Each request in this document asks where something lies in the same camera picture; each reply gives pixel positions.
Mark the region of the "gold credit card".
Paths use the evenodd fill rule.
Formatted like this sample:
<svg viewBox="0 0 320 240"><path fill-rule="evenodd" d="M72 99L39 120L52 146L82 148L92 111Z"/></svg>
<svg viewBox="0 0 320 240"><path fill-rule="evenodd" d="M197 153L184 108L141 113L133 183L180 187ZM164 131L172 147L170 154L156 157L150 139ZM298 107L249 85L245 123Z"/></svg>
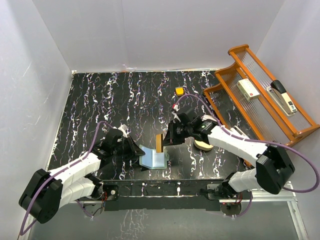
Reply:
<svg viewBox="0 0 320 240"><path fill-rule="evenodd" d="M155 150L156 153L163 153L164 152L164 147L163 147L163 134L157 134L156 135L156 146Z"/></svg>

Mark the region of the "green card holder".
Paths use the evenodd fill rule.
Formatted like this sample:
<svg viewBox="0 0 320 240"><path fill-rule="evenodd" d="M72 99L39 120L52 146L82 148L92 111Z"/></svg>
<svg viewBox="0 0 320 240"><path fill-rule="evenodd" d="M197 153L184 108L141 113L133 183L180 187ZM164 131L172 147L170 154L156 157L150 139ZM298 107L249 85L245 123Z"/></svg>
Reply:
<svg viewBox="0 0 320 240"><path fill-rule="evenodd" d="M156 149L139 146L145 152L145 155L139 157L139 165L151 170L164 170L167 168L169 154L164 148L163 152L157 153Z"/></svg>

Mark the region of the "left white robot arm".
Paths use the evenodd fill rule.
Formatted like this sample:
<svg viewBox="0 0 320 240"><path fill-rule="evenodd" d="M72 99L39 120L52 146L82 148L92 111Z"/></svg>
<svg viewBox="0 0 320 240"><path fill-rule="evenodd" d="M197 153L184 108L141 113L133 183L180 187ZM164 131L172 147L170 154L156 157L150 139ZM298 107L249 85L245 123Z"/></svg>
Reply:
<svg viewBox="0 0 320 240"><path fill-rule="evenodd" d="M39 223L51 220L60 208L84 197L103 195L102 182L94 172L113 157L138 158L146 153L126 133L126 125L110 129L105 138L77 159L50 171L37 170L23 191L18 204Z"/></svg>

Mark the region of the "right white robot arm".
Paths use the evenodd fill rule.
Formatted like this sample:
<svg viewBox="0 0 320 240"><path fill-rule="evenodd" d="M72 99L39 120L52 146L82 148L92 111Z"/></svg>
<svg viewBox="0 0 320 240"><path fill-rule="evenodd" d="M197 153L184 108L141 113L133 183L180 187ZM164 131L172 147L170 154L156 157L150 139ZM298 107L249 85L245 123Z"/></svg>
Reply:
<svg viewBox="0 0 320 240"><path fill-rule="evenodd" d="M208 194L233 199L243 191L263 189L277 195L295 172L286 150L275 143L255 142L248 137L219 125L209 115L175 113L162 140L164 147L180 145L189 137L208 145L222 148L252 165L252 169L230 173Z"/></svg>

